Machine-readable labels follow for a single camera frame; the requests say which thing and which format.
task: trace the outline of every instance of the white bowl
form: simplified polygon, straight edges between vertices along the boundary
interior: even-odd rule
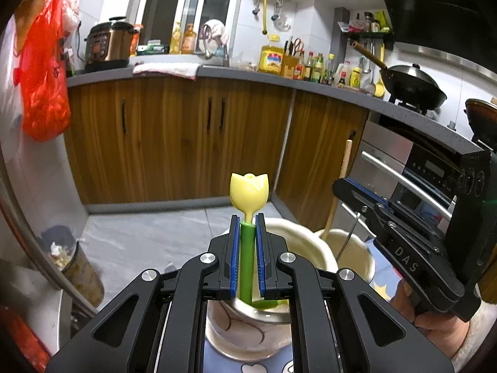
[[[317,268],[338,270],[328,245],[308,228],[276,218],[265,219],[265,224],[270,233],[286,240],[289,251],[304,256]],[[260,297],[257,266],[254,267],[253,297]],[[209,301],[205,336],[219,353],[230,359],[265,359],[292,342],[288,305],[258,310],[239,299]]]
[[[324,229],[317,231],[316,235],[322,237]],[[347,231],[331,229],[326,239],[326,244],[330,247],[334,256],[340,252],[342,245],[347,238]],[[356,272],[368,284],[371,283],[375,273],[375,261],[368,246],[362,240],[352,234],[349,243],[338,260],[339,269],[349,268]]]

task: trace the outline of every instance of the oven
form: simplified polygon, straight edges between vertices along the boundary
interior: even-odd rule
[[[455,206],[459,169],[423,139],[412,140],[368,121],[349,176],[444,231]],[[340,202],[332,228],[349,231],[354,218],[355,213]],[[362,218],[354,234],[363,241],[374,236]]]

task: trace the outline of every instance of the frying pan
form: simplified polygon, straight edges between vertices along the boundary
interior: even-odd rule
[[[417,64],[388,68],[376,56],[364,49],[359,42],[353,42],[352,47],[381,68],[383,83],[393,98],[415,106],[423,114],[440,107],[447,99],[435,80],[421,71]]]
[[[464,112],[468,115],[475,137],[497,149],[497,105],[480,99],[468,99]]]

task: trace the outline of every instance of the oven door handle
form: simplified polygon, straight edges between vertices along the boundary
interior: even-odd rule
[[[372,156],[371,154],[369,154],[367,152],[362,152],[361,157],[364,160],[366,160],[368,163],[374,165],[376,168],[382,170],[383,172],[387,173],[389,176],[396,179],[396,181],[398,183],[405,186],[408,190],[410,190],[419,199],[421,199],[422,201],[426,202],[431,207],[436,209],[444,217],[444,219],[447,219],[450,221],[450,219],[452,218],[452,214],[445,207],[443,207],[440,203],[438,203],[435,199],[433,199],[430,195],[428,195],[425,191],[423,191],[417,185],[415,185],[414,183],[409,181],[406,177],[399,174],[396,170],[390,168],[388,165],[383,164],[381,162],[381,160],[377,159],[376,157]]]

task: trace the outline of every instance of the pressure cooker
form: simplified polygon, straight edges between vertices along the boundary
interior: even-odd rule
[[[126,67],[129,63],[131,41],[137,33],[126,17],[112,17],[109,22],[95,25],[86,38],[84,69],[109,70]]]

